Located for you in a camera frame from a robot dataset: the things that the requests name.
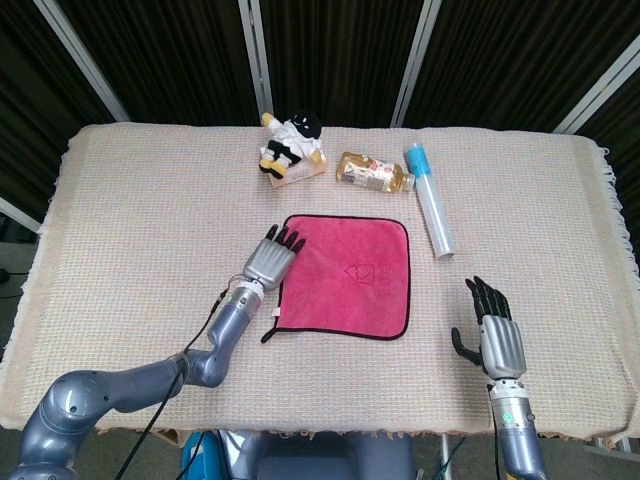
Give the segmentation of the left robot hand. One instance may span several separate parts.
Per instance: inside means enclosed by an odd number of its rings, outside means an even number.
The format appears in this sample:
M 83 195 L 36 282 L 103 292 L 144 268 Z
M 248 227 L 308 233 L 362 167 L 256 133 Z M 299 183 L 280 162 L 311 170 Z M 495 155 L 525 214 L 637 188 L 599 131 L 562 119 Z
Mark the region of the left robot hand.
M 265 292 L 275 290 L 305 244 L 297 230 L 274 224 L 249 256 L 242 275 L 260 284 Z

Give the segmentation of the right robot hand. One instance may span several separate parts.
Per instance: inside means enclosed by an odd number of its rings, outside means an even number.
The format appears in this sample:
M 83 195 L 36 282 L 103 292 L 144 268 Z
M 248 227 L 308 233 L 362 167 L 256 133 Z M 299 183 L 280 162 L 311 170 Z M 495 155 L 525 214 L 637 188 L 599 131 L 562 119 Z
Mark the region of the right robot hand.
M 466 279 L 479 329 L 477 351 L 464 346 L 459 330 L 451 329 L 456 354 L 482 368 L 492 380 L 519 379 L 526 371 L 524 346 L 505 295 L 478 276 Z

